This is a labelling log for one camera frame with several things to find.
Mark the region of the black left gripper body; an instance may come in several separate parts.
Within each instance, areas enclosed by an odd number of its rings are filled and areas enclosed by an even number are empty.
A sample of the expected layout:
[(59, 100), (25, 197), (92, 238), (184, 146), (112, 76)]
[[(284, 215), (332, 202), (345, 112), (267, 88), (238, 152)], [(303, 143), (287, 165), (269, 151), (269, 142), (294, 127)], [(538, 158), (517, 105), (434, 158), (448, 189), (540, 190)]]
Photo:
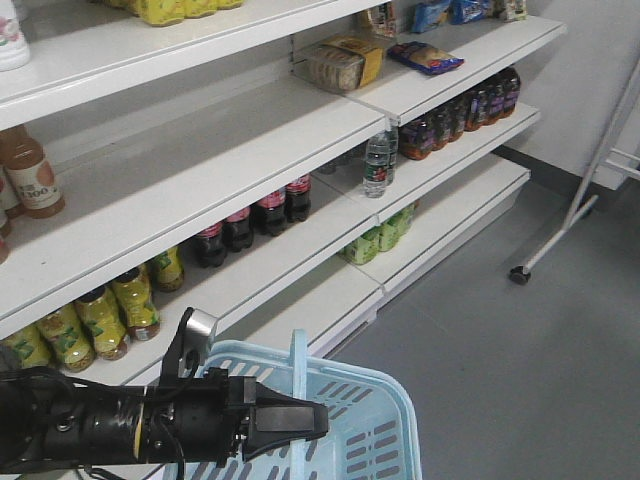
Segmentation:
[(178, 379), (145, 391), (138, 441), (143, 463), (212, 462), (238, 453), (243, 422), (257, 403), (257, 380), (211, 368), (203, 378)]

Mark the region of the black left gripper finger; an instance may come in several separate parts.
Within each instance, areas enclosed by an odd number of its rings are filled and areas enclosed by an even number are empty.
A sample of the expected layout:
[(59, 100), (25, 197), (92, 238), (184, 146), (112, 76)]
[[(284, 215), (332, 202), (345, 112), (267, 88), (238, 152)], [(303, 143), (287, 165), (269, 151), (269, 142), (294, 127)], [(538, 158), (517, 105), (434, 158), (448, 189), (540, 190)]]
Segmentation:
[(278, 393), (256, 385), (255, 402), (242, 421), (245, 461), (296, 440), (312, 441), (329, 432), (328, 408), (320, 403)]

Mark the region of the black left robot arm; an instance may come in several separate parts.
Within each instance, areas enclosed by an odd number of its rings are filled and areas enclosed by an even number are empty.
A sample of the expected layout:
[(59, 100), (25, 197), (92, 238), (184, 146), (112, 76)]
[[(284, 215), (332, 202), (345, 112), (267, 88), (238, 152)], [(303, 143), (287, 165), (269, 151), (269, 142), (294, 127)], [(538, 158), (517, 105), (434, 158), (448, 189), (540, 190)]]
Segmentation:
[(202, 378), (108, 386), (36, 367), (1, 375), (1, 471), (251, 460), (323, 438), (328, 410), (254, 377), (212, 368)]

